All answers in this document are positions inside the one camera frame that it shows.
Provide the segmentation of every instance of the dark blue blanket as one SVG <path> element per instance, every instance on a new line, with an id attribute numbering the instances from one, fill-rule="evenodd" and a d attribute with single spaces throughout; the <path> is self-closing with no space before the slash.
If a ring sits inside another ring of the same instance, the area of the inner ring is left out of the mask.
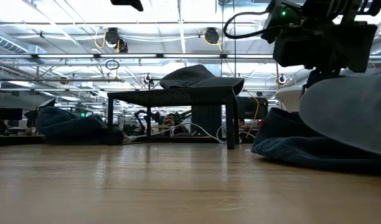
<path id="1" fill-rule="evenodd" d="M 252 152 L 313 169 L 381 174 L 380 155 L 322 136 L 304 124 L 297 113 L 278 108 L 272 108 L 264 119 Z"/>
<path id="2" fill-rule="evenodd" d="M 118 131 L 114 139 L 109 135 L 107 126 L 99 115 L 79 118 L 77 115 L 52 106 L 40 110 L 36 120 L 37 130 L 52 144 L 107 144 L 124 139 Z"/>

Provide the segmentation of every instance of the wooden floor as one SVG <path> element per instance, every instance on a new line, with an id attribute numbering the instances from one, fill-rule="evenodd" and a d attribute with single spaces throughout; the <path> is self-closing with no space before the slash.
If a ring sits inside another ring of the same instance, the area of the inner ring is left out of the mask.
<path id="1" fill-rule="evenodd" d="M 249 147 L 0 147 L 0 223 L 381 223 L 381 177 L 272 164 Z"/>

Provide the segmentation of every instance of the black table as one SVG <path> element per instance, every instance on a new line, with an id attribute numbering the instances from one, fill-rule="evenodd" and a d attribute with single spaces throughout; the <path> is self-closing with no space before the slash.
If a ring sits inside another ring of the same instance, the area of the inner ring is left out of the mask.
<path id="1" fill-rule="evenodd" d="M 155 106 L 197 106 L 225 105 L 227 120 L 227 148 L 235 149 L 239 145 L 238 103 L 230 86 L 176 88 L 170 90 L 125 91 L 108 93 L 108 129 L 113 132 L 113 103 L 121 100 L 147 107 L 147 139 L 151 137 L 151 107 Z"/>

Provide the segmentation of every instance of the gray cloth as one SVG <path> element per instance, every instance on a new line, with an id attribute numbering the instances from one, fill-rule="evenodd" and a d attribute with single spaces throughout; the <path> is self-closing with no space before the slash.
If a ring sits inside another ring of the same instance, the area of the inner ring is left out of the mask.
<path id="1" fill-rule="evenodd" d="M 315 83 L 301 98 L 299 113 L 316 132 L 381 155 L 381 75 Z"/>
<path id="2" fill-rule="evenodd" d="M 160 81 L 164 89 L 232 86 L 236 95 L 241 92 L 244 83 L 243 78 L 216 77 L 203 65 L 180 68 Z"/>

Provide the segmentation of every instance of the ceiling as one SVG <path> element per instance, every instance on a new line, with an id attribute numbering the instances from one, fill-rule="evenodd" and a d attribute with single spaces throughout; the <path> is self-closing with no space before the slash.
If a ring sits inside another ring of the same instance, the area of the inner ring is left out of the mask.
<path id="1" fill-rule="evenodd" d="M 103 45 L 104 32 L 117 27 L 128 46 L 129 54 L 221 54 L 220 46 L 209 45 L 203 38 L 208 27 L 216 28 L 222 36 L 224 23 L 238 12 L 263 11 L 269 1 L 252 0 L 141 0 L 144 12 L 129 6 L 112 6 L 109 0 L 0 0 L 0 35 L 18 45 L 37 46 L 48 54 L 114 54 L 114 49 Z M 376 17 L 358 16 L 358 20 L 381 25 L 381 12 Z M 236 26 L 228 29 L 237 35 L 262 29 L 266 14 L 243 16 Z M 381 28 L 376 36 L 381 43 Z M 271 55 L 273 45 L 259 37 L 242 40 L 220 38 L 223 54 Z M 381 54 L 381 47 L 376 54 Z M 0 47 L 0 54 L 12 54 Z M 276 89 L 276 75 L 287 77 L 285 85 L 297 85 L 306 81 L 308 70 L 303 67 L 283 68 L 272 60 L 165 60 L 119 59 L 120 68 L 110 72 L 105 60 L 51 59 L 43 64 L 28 60 L 0 59 L 0 78 L 34 79 L 44 82 L 30 83 L 37 88 L 75 89 L 83 86 L 101 89 L 142 89 L 145 75 L 162 78 L 184 66 L 201 63 L 217 76 L 241 76 L 246 79 L 245 88 L 252 94 L 258 90 Z M 48 82 L 67 77 L 83 82 Z M 120 82 L 111 82 L 118 77 Z M 2 83 L 3 88 L 30 88 L 23 83 Z M 59 96 L 56 91 L 44 91 Z M 78 101 L 96 101 L 95 96 L 84 93 L 62 93 L 62 96 L 77 97 Z"/>

